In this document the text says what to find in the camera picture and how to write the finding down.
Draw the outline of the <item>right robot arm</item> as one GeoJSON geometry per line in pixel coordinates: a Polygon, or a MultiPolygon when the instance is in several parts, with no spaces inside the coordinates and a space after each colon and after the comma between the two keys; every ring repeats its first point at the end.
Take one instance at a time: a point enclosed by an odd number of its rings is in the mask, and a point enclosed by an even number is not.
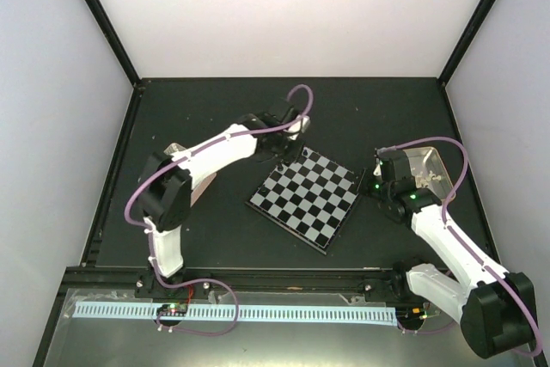
{"type": "Polygon", "coordinates": [[[450,273],[418,259],[394,265],[390,288],[401,301],[423,297],[460,329],[480,358],[532,345],[541,352],[534,286],[522,272],[509,272],[484,253],[447,212],[448,202],[419,187],[402,149],[379,149],[364,170],[359,192],[377,201],[396,223],[423,239],[450,273]]]}

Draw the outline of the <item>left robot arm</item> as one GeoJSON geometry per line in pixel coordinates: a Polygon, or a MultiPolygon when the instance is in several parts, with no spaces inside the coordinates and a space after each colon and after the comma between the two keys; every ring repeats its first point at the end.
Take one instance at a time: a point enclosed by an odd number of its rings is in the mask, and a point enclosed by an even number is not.
{"type": "Polygon", "coordinates": [[[194,194],[218,171],[242,159],[266,155],[285,165],[295,162],[303,152],[300,135],[309,126],[312,106],[309,99],[298,112],[289,101],[281,101],[272,113],[247,114],[202,144],[150,158],[145,171],[151,175],[131,196],[125,214],[138,203],[143,214],[139,224],[150,241],[149,261],[158,271],[154,286],[165,297],[176,297],[184,288],[180,230],[194,194]]]}

